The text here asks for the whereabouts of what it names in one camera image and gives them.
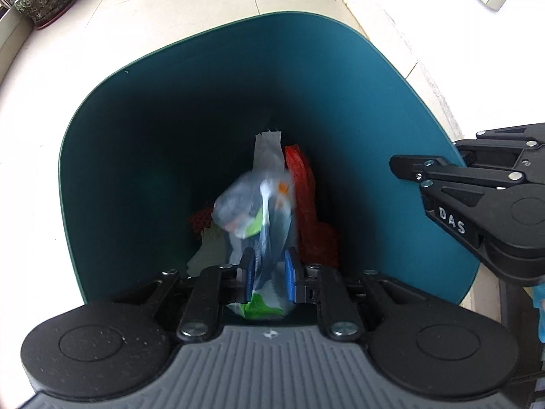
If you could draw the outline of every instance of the gray ribbed panel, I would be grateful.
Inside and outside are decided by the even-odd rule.
[[[109,402],[72,403],[38,394],[25,409],[511,409],[500,394],[474,402],[433,402],[382,378],[355,344],[317,327],[226,327],[184,346],[152,384]]]

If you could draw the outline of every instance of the teal trash bin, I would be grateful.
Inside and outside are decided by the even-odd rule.
[[[341,270],[385,274],[459,303],[478,261],[426,218],[394,154],[462,159],[412,88],[363,36],[274,13],[182,40],[119,70],[77,110],[60,157],[66,237],[85,300],[162,270],[199,244],[189,216],[252,168],[254,136],[282,131],[317,181]]]

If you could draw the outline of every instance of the metal screw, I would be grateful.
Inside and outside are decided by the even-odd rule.
[[[509,180],[517,181],[520,180],[523,177],[523,175],[520,172],[511,172],[508,175]]]
[[[354,335],[358,331],[358,326],[350,321],[338,321],[331,325],[331,331],[337,336]]]
[[[182,327],[182,334],[185,336],[203,336],[208,332],[208,326],[204,323],[191,322]]]

